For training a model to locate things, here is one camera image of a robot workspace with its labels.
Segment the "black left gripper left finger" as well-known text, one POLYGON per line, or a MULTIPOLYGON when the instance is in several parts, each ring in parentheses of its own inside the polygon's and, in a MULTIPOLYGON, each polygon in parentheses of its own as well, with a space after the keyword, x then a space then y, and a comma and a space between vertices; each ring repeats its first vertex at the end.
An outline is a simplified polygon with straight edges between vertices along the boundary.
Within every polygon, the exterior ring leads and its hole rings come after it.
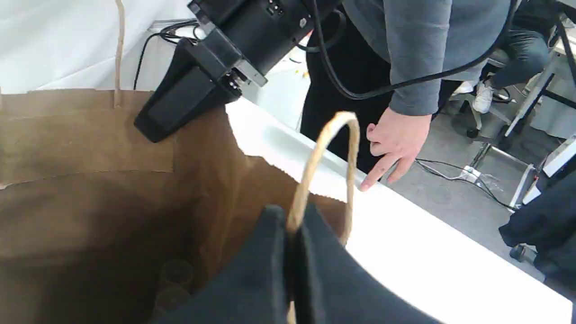
POLYGON ((153 324, 285 324, 286 215, 268 205, 231 261, 199 292, 153 324))

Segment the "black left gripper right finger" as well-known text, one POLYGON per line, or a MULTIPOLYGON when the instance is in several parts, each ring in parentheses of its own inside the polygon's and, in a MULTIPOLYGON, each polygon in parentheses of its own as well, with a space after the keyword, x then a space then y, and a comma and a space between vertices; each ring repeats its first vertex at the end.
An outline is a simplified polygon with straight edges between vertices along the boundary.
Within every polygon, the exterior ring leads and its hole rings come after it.
POLYGON ((436 324, 380 284, 352 258, 315 205, 305 209, 293 244, 299 324, 436 324))

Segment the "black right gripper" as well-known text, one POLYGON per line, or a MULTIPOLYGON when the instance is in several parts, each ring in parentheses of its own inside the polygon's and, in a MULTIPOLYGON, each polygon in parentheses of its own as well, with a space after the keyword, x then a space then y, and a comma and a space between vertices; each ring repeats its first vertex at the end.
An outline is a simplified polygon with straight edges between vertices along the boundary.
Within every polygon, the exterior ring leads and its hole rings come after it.
POLYGON ((242 84, 268 83, 268 35, 215 27, 204 38, 183 38, 160 85, 136 116, 134 125, 151 142, 160 142, 189 121, 240 96, 242 84))

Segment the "dark grey sleeved forearm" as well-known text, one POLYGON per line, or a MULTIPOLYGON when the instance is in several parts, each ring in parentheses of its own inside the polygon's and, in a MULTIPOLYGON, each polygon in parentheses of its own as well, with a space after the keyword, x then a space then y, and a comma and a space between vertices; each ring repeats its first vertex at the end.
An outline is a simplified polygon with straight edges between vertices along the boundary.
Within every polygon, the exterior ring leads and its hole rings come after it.
POLYGON ((397 84, 479 58, 502 31, 510 1, 345 0, 343 7, 397 84))

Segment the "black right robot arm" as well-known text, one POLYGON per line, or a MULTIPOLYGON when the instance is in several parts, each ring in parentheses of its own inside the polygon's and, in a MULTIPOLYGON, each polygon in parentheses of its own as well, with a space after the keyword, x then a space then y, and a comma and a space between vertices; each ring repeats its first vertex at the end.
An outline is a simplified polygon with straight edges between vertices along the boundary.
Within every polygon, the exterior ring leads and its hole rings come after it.
POLYGON ((193 36, 178 37, 160 85, 136 116, 134 126, 160 142, 210 109, 237 101, 245 82, 259 87, 266 74, 325 17, 335 14, 337 31, 317 47, 337 43, 347 26, 338 0, 193 0, 193 36))

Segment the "person's bare hand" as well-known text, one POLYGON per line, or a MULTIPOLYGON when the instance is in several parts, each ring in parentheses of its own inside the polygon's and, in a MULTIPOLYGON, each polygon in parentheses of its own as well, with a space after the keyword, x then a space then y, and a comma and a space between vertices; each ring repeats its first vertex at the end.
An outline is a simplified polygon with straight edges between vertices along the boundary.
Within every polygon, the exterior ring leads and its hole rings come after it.
POLYGON ((427 139, 431 121, 431 115, 408 116, 387 108, 377 124, 369 124, 366 137, 370 153, 379 160, 362 181, 360 190, 368 191, 389 171, 388 183, 404 176, 427 139))

